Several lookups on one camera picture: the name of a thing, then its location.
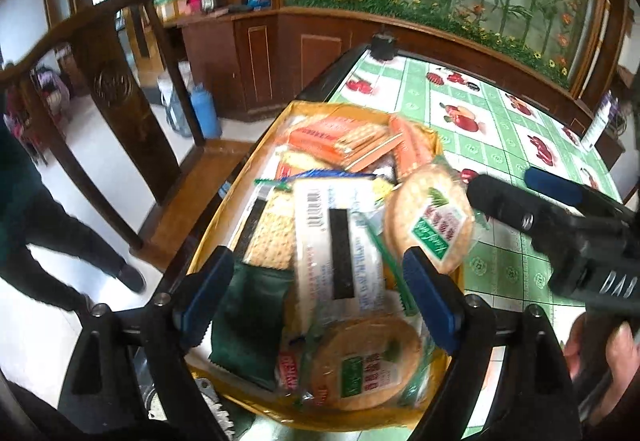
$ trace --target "chair backrest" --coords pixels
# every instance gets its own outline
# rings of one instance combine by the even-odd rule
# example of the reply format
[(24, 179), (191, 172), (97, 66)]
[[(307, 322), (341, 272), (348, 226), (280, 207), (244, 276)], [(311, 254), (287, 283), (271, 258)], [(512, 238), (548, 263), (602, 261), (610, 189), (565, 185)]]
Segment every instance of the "chair backrest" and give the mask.
[(49, 145), (68, 176), (107, 222), (132, 246), (142, 240), (131, 230), (84, 172), (53, 123), (42, 97), (30, 78), (40, 59), (59, 44), (68, 43), (91, 96), (127, 155), (138, 169), (159, 205), (180, 177), (180, 167), (148, 101), (140, 89), (120, 45), (115, 14), (128, 6), (144, 5), (150, 26), (196, 146), (204, 145), (202, 131), (187, 89), (178, 71), (169, 39), (158, 19), (153, 0), (107, 0), (82, 9), (54, 26), (19, 63), (0, 72), (0, 90), (16, 86), (33, 125)]

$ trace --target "yellow tray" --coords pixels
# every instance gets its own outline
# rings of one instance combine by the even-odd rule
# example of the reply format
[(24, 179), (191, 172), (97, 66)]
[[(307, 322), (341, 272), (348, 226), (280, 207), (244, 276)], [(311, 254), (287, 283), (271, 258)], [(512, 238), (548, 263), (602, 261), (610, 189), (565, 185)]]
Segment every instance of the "yellow tray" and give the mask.
[[(350, 104), (290, 103), (264, 135), (235, 183), (231, 186), (198, 245), (188, 273), (198, 271), (216, 246), (230, 242), (248, 199), (254, 192), (254, 179), (260, 177), (261, 170), (273, 155), (278, 129), (283, 129), (286, 121), (293, 116), (312, 116), (314, 114), (342, 116), (378, 124), (386, 124), (389, 117), (388, 113)], [(433, 135), (434, 151), (436, 154), (441, 154), (442, 142), (437, 132), (425, 126), (421, 127), (423, 132)], [(457, 269), (451, 277), (462, 289), (462, 270)], [(301, 408), (295, 403), (295, 398), (292, 396), (282, 396), (265, 391), (240, 377), (215, 367), (202, 358), (204, 356), (197, 357), (192, 353), (188, 356), (187, 361), (190, 363), (192, 373), (196, 377), (209, 378), (216, 391), (221, 395), (249, 411), (269, 417), (289, 427), (318, 431), (355, 431), (391, 426), (415, 427), (433, 399), (449, 363), (447, 355), (437, 349), (430, 365), (427, 391), (423, 400), (415, 408), (380, 405), (368, 410), (340, 411), (321, 407)]]

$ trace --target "screw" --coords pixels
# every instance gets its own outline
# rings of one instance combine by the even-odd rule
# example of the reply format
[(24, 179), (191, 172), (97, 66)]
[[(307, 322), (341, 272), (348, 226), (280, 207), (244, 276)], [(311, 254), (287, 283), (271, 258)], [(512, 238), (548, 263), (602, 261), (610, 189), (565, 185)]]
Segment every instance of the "screw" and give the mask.
[(171, 295), (168, 293), (158, 293), (154, 297), (154, 305), (158, 307), (165, 306), (171, 302)]
[(533, 225), (533, 214), (527, 214), (522, 219), (522, 229), (528, 231)]
[(465, 296), (466, 303), (471, 307), (480, 307), (482, 299), (478, 295)]
[(531, 304), (527, 309), (536, 318), (540, 318), (544, 313), (542, 307), (540, 307), (538, 304)]
[(91, 314), (95, 317), (100, 317), (109, 311), (109, 306), (107, 304), (96, 304), (91, 309)]

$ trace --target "green checkered tablecloth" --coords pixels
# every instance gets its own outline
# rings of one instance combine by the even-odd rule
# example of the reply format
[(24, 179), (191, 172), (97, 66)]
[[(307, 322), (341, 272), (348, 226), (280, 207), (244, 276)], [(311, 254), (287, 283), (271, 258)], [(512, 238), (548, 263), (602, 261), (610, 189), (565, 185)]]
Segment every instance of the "green checkered tablecloth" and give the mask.
[[(524, 173), (533, 165), (620, 201), (596, 150), (587, 154), (570, 129), (495, 86), (443, 66), (401, 56), (380, 63), (366, 51), (329, 102), (402, 113), (430, 126), (457, 170), (471, 169), (526, 188)], [(497, 309), (522, 311), (529, 303), (540, 304), (558, 340), (565, 342), (584, 308), (549, 291), (548, 260), (533, 251), (525, 236), (501, 223), (491, 223), (478, 238), (464, 263), (467, 292)], [(468, 433), (484, 424), (501, 360), (496, 349)]]

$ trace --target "wooden chair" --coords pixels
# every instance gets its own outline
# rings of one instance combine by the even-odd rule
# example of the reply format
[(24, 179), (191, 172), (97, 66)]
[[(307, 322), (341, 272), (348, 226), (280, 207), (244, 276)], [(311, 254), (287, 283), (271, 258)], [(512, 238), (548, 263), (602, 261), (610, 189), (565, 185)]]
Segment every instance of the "wooden chair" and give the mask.
[[(181, 165), (127, 64), (114, 27), (116, 12), (140, 4), (193, 134), (194, 147)], [(139, 232), (114, 210), (82, 169), (31, 82), (31, 69), (45, 53), (63, 43), (71, 46), (98, 110), (156, 200)], [(134, 255), (159, 269), (166, 269), (200, 213), (250, 146), (203, 137), (153, 0), (107, 0), (80, 10), (55, 25), (21, 62), (0, 72), (0, 89), (8, 86), (20, 90), (34, 129), (80, 192), (127, 241)]]

